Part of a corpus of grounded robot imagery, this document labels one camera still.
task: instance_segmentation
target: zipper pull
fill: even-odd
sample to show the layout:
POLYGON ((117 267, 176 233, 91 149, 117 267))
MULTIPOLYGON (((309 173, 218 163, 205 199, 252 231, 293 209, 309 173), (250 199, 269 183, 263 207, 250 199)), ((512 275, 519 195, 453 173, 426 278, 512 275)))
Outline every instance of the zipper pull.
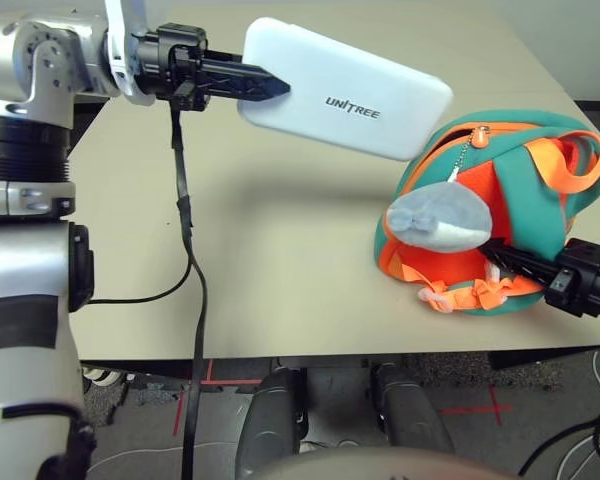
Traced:
POLYGON ((476 128, 471 135, 471 146, 474 148, 484 148, 489 145, 490 133, 491 129, 486 125, 476 128))
POLYGON ((453 170, 451 170, 451 175, 447 178, 447 182, 453 183, 458 178, 458 172, 460 171, 460 165, 454 165, 453 170))

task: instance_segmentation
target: white power bank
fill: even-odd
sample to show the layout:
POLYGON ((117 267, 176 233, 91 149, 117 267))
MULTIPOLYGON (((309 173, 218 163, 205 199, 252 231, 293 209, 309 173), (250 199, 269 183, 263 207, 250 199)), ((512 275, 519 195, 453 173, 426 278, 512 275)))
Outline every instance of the white power bank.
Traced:
POLYGON ((436 77, 273 18, 251 24, 242 61, 291 86, 238 102, 249 122, 395 160, 420 153, 453 98, 436 77))

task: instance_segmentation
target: orange zipper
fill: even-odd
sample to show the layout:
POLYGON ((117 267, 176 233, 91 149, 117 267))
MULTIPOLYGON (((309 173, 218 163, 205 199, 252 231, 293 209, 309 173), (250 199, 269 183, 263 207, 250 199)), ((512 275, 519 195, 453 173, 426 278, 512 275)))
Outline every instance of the orange zipper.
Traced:
POLYGON ((403 194, 410 191, 411 188, 413 188, 413 185, 415 185, 420 176, 424 173, 424 170, 426 170, 427 167, 431 164, 431 162, 433 162, 440 154, 446 152, 449 148, 466 143, 469 137, 471 136, 471 133, 479 127, 489 127, 490 134, 493 135, 498 133, 518 132, 521 130, 528 130, 530 128, 538 128, 538 125, 533 123, 508 122, 469 122, 463 123, 462 125, 456 125, 455 127, 451 128, 449 132, 444 136, 444 138, 440 139, 422 157, 422 160, 413 170, 411 177, 405 182, 404 186, 402 187, 402 192, 400 193, 403 194), (467 133, 467 135, 454 138, 451 141, 447 141, 447 138, 453 136, 454 133, 457 133, 461 130, 468 130, 469 133, 467 133))

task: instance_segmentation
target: red tape marking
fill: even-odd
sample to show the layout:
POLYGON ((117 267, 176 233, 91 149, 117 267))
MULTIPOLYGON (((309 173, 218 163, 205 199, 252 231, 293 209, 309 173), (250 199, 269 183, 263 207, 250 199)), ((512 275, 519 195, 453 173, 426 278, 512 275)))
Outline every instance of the red tape marking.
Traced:
POLYGON ((231 385, 260 385, 259 379, 238 379, 238 380, 211 380, 213 372, 213 359, 207 364, 207 378, 200 382, 200 385, 216 385, 220 387, 229 387, 231 385))
POLYGON ((489 395, 491 395, 491 403, 493 403, 493 413, 496 416, 496 424, 502 426, 502 418, 500 417, 500 410, 498 408, 498 399, 496 398, 496 387, 489 385, 489 395))
POLYGON ((184 403, 184 392, 180 392, 178 396, 178 410, 176 410, 176 421, 173 424, 173 435, 178 436, 178 430, 180 429, 180 416, 182 415, 182 404, 184 403))
POLYGON ((442 408, 438 410, 440 415, 463 415, 471 413, 494 413, 494 412, 511 412, 513 411, 512 405, 498 405, 493 407, 491 405, 484 407, 455 407, 455 408, 442 408))

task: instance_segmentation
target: wall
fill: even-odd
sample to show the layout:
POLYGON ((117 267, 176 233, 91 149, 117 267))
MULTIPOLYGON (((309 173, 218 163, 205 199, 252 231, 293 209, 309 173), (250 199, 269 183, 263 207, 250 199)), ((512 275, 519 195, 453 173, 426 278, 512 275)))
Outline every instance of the wall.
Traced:
MULTIPOLYGON (((146 0, 150 26, 170 5, 187 0, 146 0)), ((249 3, 253 0, 188 0, 191 3, 249 3)), ((297 2, 302 0, 270 0, 297 2)), ((576 100, 600 100, 600 0, 490 0, 545 68, 576 100)), ((50 6, 87 6, 103 0, 2 0, 0 11, 50 6)))

